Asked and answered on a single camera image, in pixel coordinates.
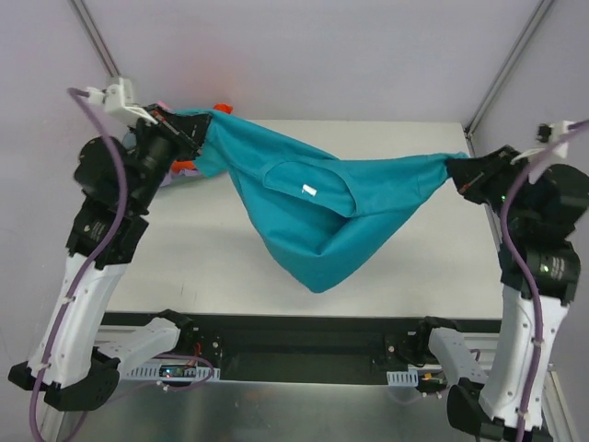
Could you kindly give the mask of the teal t shirt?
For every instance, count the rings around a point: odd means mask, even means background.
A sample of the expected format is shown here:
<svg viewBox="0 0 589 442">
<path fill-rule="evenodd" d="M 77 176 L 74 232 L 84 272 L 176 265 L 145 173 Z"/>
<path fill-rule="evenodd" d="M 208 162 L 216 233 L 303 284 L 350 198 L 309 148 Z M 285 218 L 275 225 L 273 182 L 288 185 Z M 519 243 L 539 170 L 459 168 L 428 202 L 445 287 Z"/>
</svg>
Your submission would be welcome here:
<svg viewBox="0 0 589 442">
<path fill-rule="evenodd" d="M 446 163 L 467 154 L 339 159 L 219 110 L 208 115 L 193 161 L 207 178 L 229 175 L 273 259 L 314 293 L 368 261 L 449 178 Z"/>
</svg>

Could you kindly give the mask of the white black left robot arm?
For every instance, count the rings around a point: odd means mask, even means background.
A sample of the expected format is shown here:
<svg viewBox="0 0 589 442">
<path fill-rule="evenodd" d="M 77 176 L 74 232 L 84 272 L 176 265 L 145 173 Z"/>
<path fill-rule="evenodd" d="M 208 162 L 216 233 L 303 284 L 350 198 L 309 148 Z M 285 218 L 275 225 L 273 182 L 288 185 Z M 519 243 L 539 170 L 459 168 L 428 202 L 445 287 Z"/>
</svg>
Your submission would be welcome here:
<svg viewBox="0 0 589 442">
<path fill-rule="evenodd" d="M 118 342 L 95 344 L 111 295 L 148 228 L 149 205 L 176 160 L 193 160 L 212 116 L 178 115 L 158 105 L 140 120 L 135 144 L 116 138 L 88 141 L 74 179 L 85 200 L 66 242 L 62 292 L 34 355 L 11 367 L 8 379 L 33 391 L 60 412 L 95 411 L 121 377 L 163 353 L 193 355 L 196 339 L 188 317 L 166 309 Z"/>
</svg>

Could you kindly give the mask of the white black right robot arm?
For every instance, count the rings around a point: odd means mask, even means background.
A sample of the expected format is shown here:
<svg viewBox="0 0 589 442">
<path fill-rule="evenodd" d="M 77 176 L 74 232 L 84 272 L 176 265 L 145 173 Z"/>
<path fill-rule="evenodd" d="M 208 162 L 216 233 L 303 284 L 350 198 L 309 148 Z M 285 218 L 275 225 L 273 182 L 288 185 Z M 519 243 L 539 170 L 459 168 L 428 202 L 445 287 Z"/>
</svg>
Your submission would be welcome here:
<svg viewBox="0 0 589 442">
<path fill-rule="evenodd" d="M 543 169 L 510 146 L 449 159 L 446 168 L 463 198 L 500 219 L 501 329 L 489 372 L 463 334 L 439 319 L 414 340 L 414 352 L 444 371 L 447 419 L 456 430 L 478 441 L 550 441 L 544 378 L 581 273 L 568 237 L 588 208 L 588 177 L 565 164 Z"/>
</svg>

